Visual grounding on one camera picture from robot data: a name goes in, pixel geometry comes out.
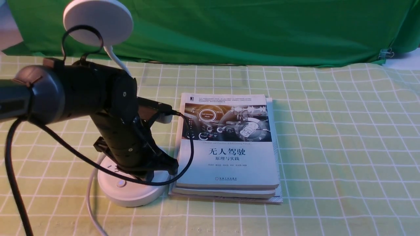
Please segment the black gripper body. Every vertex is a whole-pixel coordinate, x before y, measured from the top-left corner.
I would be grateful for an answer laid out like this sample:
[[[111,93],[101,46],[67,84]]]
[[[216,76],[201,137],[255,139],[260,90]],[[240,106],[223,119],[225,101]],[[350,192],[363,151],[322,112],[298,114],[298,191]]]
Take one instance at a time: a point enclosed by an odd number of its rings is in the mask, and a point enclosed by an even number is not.
[[[144,179],[146,171],[177,174],[177,160],[157,146],[151,126],[139,116],[126,124],[106,113],[93,114],[91,119],[101,134],[101,139],[95,143],[96,149],[104,151],[118,170],[136,179]]]

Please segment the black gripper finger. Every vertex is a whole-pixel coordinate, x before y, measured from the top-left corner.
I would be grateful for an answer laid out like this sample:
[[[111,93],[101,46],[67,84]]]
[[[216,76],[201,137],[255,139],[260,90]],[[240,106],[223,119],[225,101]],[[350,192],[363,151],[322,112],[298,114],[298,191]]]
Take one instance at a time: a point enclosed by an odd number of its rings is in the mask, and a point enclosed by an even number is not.
[[[146,182],[153,182],[153,178],[155,176],[154,171],[146,171],[144,175],[144,181]]]

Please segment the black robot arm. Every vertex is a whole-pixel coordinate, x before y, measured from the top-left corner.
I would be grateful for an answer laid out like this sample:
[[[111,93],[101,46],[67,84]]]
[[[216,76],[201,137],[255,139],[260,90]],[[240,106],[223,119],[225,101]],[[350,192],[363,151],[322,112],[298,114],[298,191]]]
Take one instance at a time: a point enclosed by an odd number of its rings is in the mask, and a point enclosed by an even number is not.
[[[23,118],[48,125],[89,116],[100,133],[96,151],[117,170],[142,181],[155,171],[175,175],[179,164],[157,146],[154,122],[169,123],[172,106],[137,96],[137,81],[124,70],[77,61],[45,58],[1,80],[1,122]]]

